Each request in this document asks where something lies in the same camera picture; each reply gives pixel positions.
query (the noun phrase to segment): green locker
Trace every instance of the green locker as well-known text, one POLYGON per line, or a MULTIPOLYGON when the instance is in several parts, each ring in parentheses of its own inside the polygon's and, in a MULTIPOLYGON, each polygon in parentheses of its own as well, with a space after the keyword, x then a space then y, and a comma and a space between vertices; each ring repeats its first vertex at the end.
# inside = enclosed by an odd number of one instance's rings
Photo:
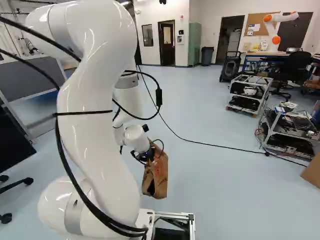
POLYGON ((188 65, 195 66, 200 62, 201 24, 189 23, 188 65))

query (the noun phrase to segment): paper bag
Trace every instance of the paper bag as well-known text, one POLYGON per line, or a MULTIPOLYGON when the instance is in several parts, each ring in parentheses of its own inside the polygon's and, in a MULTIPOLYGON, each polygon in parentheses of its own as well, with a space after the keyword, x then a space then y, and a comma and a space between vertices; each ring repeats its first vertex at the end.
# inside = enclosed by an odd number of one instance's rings
POLYGON ((150 143, 150 146, 155 147, 154 160, 148 159, 146 162, 142 180, 142 193, 155 199, 164 199, 167 197, 169 158, 155 143, 150 143))

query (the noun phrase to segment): wooden pallet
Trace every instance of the wooden pallet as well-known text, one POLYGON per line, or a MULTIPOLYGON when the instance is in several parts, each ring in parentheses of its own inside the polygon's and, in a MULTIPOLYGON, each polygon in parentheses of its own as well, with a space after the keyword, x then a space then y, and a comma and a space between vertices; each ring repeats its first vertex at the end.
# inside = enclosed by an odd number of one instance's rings
POLYGON ((236 112, 236 113, 249 114, 252 118, 256 118, 256 117, 257 117, 257 114, 254 114, 254 113, 251 113, 251 112, 247 112, 247 111, 242 111, 242 110, 240 110, 240 109, 235 109, 235 108, 232 108, 232 107, 229 107, 229 106, 226 106, 226 107, 225 107, 225 110, 232 111, 232 112, 236 112))

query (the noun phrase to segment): bulletin board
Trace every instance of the bulletin board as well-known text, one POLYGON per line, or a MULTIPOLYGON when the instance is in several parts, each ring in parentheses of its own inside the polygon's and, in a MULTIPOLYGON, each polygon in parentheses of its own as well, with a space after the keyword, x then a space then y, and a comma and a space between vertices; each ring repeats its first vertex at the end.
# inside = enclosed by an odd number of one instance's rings
POLYGON ((277 13, 279 13, 279 11, 248 14, 244 36, 248 36, 249 26, 252 28, 252 25, 257 26, 257 24, 260 24, 259 30, 258 31, 256 31, 257 29, 253 30, 253 33, 251 36, 268 36, 269 35, 268 30, 264 24, 264 17, 269 14, 277 14, 277 13))

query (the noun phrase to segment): doorway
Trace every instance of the doorway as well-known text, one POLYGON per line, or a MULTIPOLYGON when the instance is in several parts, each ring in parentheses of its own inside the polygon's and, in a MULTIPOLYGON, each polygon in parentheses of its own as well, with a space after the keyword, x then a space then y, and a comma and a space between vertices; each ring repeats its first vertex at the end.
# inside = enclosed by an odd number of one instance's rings
POLYGON ((280 23, 278 36, 281 42, 278 51, 285 52, 287 48, 301 48, 307 33, 313 12, 298 12, 299 18, 294 21, 283 21, 280 23))
POLYGON ((158 22, 159 51, 161 66, 174 67, 175 51, 175 20, 158 22))
POLYGON ((216 64, 223 64, 227 52, 238 51, 245 16, 226 16, 221 18, 218 48, 216 51, 216 64))

